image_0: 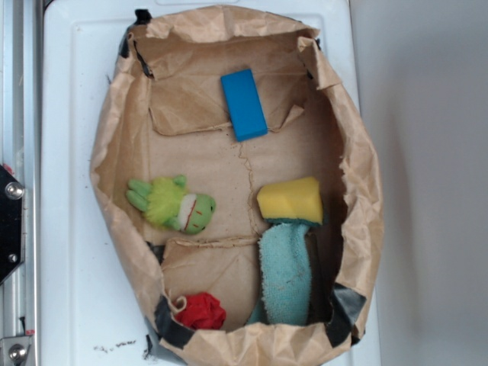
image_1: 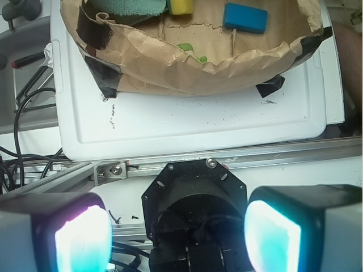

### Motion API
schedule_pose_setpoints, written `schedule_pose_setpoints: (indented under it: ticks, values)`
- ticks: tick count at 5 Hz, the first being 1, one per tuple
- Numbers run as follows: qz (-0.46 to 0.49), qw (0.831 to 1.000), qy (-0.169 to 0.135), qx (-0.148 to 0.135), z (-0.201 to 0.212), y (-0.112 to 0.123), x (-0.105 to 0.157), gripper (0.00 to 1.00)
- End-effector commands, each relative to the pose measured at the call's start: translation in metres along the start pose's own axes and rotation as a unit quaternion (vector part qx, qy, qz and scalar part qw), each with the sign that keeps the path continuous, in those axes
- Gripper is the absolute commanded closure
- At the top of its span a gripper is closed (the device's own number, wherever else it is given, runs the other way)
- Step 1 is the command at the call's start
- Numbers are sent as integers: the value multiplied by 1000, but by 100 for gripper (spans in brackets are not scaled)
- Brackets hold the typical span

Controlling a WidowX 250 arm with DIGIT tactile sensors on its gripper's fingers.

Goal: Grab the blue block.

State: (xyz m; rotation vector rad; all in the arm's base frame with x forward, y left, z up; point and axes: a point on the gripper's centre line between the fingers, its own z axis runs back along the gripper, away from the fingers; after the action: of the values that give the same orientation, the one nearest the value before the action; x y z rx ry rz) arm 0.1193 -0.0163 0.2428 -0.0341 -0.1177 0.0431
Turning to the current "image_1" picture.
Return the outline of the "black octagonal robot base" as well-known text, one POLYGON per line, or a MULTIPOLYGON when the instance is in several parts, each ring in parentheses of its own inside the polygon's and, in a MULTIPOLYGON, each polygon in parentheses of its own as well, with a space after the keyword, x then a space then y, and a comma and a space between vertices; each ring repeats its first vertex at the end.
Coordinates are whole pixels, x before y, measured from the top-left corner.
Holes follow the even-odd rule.
POLYGON ((247 187, 214 159, 167 164, 145 190, 151 271, 251 271, 247 187))

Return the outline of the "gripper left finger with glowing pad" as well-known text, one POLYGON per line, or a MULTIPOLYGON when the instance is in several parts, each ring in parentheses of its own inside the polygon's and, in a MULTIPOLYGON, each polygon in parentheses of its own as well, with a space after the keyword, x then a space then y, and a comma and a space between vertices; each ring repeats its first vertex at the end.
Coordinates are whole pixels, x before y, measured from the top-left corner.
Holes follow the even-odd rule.
POLYGON ((112 224, 95 193, 1 196, 1 271, 105 271, 112 224))

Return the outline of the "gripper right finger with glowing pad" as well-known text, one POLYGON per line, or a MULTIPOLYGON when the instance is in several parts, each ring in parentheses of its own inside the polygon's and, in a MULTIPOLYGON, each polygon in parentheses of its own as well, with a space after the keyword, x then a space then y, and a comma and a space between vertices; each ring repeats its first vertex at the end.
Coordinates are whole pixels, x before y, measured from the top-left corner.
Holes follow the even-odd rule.
POLYGON ((362 271, 362 188, 260 186, 244 236, 255 271, 362 271))

